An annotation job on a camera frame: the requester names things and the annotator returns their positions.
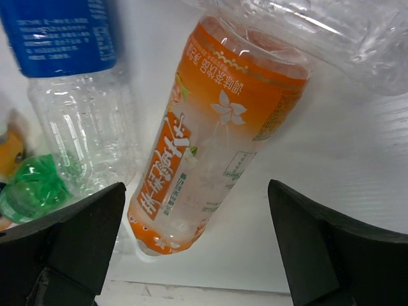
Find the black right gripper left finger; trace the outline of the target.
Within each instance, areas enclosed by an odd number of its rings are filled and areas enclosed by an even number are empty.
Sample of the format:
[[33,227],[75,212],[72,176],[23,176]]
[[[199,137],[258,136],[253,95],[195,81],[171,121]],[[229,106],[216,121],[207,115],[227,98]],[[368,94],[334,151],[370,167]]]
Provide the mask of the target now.
[[95,305],[126,200],[115,183],[1,232],[1,305]]

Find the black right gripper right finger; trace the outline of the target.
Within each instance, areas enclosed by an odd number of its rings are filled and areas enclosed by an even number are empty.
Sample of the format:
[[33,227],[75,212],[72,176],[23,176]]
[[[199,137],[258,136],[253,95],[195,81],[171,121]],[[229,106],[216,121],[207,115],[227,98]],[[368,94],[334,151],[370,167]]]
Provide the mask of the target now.
[[273,226],[294,305],[407,305],[407,235],[319,204],[277,180]]

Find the blue label clear bottle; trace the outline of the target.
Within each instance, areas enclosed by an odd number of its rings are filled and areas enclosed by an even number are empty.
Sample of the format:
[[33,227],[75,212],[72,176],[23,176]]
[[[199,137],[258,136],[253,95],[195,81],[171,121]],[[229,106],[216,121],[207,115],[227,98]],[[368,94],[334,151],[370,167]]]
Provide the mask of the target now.
[[133,107],[108,1],[2,1],[1,23],[63,181],[82,194],[130,183]]

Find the orange label tea bottle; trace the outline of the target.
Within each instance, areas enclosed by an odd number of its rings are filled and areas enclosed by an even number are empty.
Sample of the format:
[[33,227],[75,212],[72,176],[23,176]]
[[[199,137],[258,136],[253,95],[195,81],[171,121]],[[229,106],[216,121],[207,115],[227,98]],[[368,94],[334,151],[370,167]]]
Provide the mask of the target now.
[[312,74],[304,54],[207,13],[189,35],[127,213],[148,258],[190,248]]

